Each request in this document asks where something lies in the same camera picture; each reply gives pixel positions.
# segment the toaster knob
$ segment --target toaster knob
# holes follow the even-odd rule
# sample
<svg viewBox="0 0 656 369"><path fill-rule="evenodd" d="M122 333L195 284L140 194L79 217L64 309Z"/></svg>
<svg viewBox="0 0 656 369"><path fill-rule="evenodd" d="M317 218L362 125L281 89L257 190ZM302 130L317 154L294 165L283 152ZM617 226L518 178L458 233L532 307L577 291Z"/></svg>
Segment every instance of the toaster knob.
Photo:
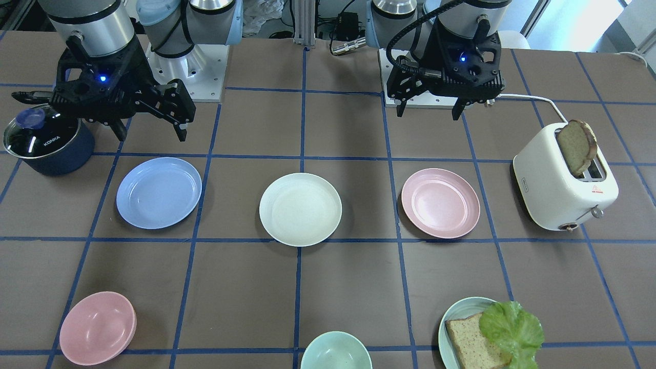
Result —
<svg viewBox="0 0 656 369"><path fill-rule="evenodd" d="M597 219L601 219L601 218L604 217L604 211L599 208L599 205L597 205L597 206L593 207L592 209L590 209L590 212L591 212L592 216L597 218Z"/></svg>

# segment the pink plate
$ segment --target pink plate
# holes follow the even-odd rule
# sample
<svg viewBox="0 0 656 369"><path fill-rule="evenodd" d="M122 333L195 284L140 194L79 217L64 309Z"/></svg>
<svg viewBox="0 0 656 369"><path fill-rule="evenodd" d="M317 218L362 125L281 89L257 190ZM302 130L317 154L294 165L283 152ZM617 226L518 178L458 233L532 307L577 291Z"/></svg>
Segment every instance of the pink plate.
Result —
<svg viewBox="0 0 656 369"><path fill-rule="evenodd" d="M106 362L128 346L136 330L130 301L116 292L85 297L66 315L59 334L64 356L78 365Z"/></svg>
<svg viewBox="0 0 656 369"><path fill-rule="evenodd" d="M417 228L439 238L457 238L469 233L481 213L472 186L445 169L423 169L403 185L403 209Z"/></svg>

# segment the green lettuce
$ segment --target green lettuce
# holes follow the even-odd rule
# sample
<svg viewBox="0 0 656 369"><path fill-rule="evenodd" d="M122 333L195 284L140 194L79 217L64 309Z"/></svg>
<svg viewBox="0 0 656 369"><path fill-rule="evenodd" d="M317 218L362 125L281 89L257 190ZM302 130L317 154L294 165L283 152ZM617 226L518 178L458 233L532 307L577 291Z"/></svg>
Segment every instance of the green lettuce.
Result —
<svg viewBox="0 0 656 369"><path fill-rule="evenodd" d="M544 332L535 315L518 302L490 305L481 316L479 329L501 351L512 355L508 369L537 369L535 353L542 347Z"/></svg>

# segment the black power adapter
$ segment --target black power adapter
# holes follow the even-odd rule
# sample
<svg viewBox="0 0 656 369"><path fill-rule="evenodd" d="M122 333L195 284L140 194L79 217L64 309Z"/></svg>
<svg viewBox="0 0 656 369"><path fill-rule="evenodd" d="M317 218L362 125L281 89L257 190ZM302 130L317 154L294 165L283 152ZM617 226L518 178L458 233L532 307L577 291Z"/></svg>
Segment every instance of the black power adapter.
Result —
<svg viewBox="0 0 656 369"><path fill-rule="evenodd" d="M353 41L359 37L358 14L356 12L342 12L337 15L335 25L335 39L337 41Z"/></svg>

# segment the plastic bag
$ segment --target plastic bag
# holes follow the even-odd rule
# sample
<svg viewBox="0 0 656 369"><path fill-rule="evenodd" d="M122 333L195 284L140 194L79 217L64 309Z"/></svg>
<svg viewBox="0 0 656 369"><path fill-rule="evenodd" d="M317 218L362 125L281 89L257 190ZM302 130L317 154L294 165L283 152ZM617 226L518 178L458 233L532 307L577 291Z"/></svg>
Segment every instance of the plastic bag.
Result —
<svg viewBox="0 0 656 369"><path fill-rule="evenodd" d="M243 0L244 23L242 33L245 37L255 36L269 19L281 18L285 2L283 0Z"/></svg>

